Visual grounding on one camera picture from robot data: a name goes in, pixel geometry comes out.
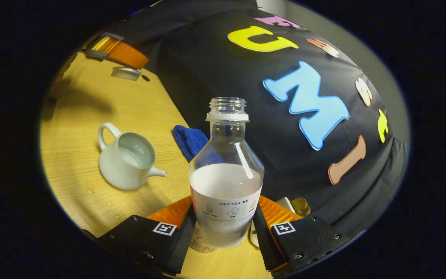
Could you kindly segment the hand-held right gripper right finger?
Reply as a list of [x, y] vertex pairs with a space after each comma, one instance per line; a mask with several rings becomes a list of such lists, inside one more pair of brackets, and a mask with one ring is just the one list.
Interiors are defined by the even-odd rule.
[[260, 196], [253, 217], [259, 248], [273, 277], [292, 277], [333, 256], [352, 241], [322, 219], [301, 217]]

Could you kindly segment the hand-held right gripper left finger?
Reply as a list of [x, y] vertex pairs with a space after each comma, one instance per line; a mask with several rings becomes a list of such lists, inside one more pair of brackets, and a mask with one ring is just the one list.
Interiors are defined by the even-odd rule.
[[181, 273], [195, 224], [187, 196], [148, 217], [128, 217], [97, 242], [144, 270], [175, 276]]

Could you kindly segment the round cork coaster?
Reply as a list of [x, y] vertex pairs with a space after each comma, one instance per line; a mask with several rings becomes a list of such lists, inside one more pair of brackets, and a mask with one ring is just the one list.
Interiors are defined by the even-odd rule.
[[189, 247], [200, 253], [212, 253], [216, 251], [215, 247], [210, 246], [205, 242], [198, 224], [196, 224], [193, 229], [193, 233], [189, 241]]

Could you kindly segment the white teacup lid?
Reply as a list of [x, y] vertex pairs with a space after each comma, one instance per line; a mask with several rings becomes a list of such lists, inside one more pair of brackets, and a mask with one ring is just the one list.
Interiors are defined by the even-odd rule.
[[124, 78], [130, 81], [137, 81], [142, 73], [138, 69], [129, 67], [114, 67], [111, 76]]

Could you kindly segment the clear plastic water bottle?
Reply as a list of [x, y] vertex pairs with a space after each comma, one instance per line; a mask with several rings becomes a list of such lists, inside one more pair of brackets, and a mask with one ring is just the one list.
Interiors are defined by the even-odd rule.
[[239, 245], [262, 190], [265, 168], [245, 139], [245, 100], [216, 97], [209, 103], [209, 141], [189, 163], [197, 224], [214, 248]]

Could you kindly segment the white ceramic teacup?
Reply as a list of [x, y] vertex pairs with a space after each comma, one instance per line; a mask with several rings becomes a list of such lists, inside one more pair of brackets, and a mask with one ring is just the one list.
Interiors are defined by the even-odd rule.
[[140, 188], [150, 177], [166, 177], [154, 166], [156, 152], [147, 138], [135, 132], [121, 132], [111, 122], [98, 129], [101, 148], [99, 169], [104, 179], [118, 189]]

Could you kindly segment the black backdrop cloth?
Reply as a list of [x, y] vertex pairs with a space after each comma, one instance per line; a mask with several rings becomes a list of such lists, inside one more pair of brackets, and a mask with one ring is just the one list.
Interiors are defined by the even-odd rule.
[[149, 58], [187, 125], [209, 134], [214, 97], [245, 99], [246, 141], [265, 166], [262, 194], [303, 197], [312, 214], [357, 235], [401, 186], [408, 145], [379, 137], [380, 95], [329, 41], [255, 0], [162, 0], [112, 29]]

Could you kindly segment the blue towel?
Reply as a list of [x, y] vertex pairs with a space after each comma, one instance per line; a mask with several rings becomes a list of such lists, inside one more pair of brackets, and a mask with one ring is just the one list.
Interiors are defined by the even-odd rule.
[[182, 125], [175, 125], [172, 135], [188, 162], [191, 162], [208, 142], [208, 138], [201, 130]]

